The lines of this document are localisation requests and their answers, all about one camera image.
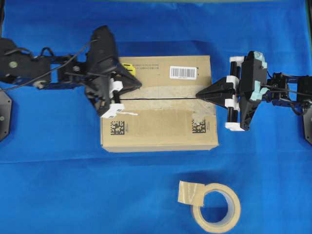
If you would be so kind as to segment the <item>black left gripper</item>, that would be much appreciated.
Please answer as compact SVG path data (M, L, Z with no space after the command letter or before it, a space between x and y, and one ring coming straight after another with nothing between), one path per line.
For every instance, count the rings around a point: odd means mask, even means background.
M115 117L124 110L120 95L140 88L142 83L120 63L108 26L97 28L91 40L85 95L99 117Z

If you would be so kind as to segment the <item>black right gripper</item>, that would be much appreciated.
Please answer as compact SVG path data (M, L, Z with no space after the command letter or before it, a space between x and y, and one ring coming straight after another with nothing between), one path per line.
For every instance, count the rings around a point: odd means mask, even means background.
M230 75L199 91L196 98L228 109L225 127L231 131L248 131L252 118L268 91L267 63L261 52L230 57Z

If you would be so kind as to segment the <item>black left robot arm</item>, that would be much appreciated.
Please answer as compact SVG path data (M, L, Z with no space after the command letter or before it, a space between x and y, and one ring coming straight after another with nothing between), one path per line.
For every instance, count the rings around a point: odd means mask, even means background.
M84 93L101 118L114 118L125 107L120 95L139 89L141 82L119 60L115 38L109 28L93 31L86 61L76 55L56 56L49 47L34 56L11 39L0 40L0 80L14 88L33 86L39 90L74 89Z

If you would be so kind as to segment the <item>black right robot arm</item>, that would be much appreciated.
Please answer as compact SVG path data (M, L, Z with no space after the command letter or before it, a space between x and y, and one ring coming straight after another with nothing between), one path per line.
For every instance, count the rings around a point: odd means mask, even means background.
M230 74L199 91L196 98L227 109L225 127L248 131L261 102L289 107L298 116L312 108L312 78L268 72L261 52L230 57Z

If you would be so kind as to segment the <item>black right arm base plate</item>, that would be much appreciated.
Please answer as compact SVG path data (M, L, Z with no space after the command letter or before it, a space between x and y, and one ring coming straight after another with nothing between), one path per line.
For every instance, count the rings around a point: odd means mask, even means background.
M309 99L304 101L303 124L305 140L312 144L312 101Z

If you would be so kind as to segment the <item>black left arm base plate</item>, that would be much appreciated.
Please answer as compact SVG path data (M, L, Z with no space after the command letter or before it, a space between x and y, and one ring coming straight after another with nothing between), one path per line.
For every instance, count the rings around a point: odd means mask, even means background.
M12 100L0 90L0 141L4 140L10 132Z

